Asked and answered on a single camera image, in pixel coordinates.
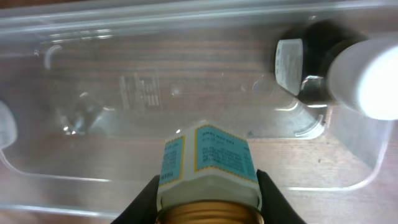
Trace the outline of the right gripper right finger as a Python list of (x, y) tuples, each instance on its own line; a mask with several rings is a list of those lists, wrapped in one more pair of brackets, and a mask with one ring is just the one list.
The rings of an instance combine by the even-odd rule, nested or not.
[(266, 172), (258, 169), (256, 175), (261, 191), (262, 207), (260, 211), (264, 223), (306, 224)]

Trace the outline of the dark bottle white cap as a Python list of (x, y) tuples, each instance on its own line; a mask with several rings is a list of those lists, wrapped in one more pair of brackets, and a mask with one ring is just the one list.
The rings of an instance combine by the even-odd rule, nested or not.
[(309, 107), (343, 105), (372, 119), (397, 119), (397, 39), (369, 38), (333, 20), (300, 24), (278, 40), (279, 86)]

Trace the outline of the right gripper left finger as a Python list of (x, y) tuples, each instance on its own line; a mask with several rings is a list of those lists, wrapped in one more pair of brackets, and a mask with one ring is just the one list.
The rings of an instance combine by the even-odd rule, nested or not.
[(111, 224), (155, 224), (159, 175), (155, 175), (139, 195)]

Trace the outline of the small jar gold lid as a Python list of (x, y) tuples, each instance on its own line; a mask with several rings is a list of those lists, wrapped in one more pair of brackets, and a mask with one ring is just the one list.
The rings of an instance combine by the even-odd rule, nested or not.
[(264, 223), (247, 140), (203, 120), (165, 142), (157, 223)]

